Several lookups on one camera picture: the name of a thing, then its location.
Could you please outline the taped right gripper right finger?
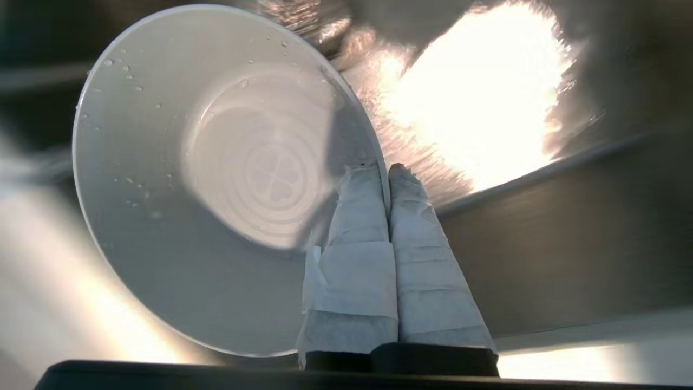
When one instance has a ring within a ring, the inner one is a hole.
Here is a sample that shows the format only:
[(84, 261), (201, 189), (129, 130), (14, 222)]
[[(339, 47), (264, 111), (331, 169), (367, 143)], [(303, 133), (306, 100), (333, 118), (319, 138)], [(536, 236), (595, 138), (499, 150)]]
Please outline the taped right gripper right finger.
[(423, 184), (405, 165), (389, 168), (399, 340), (498, 350)]

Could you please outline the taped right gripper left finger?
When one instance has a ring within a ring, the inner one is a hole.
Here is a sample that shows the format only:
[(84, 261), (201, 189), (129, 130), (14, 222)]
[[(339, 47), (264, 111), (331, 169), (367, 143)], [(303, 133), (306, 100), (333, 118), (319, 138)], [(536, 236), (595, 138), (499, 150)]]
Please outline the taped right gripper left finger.
[(378, 165), (346, 169), (324, 247), (305, 255), (299, 365), (398, 341), (396, 267)]

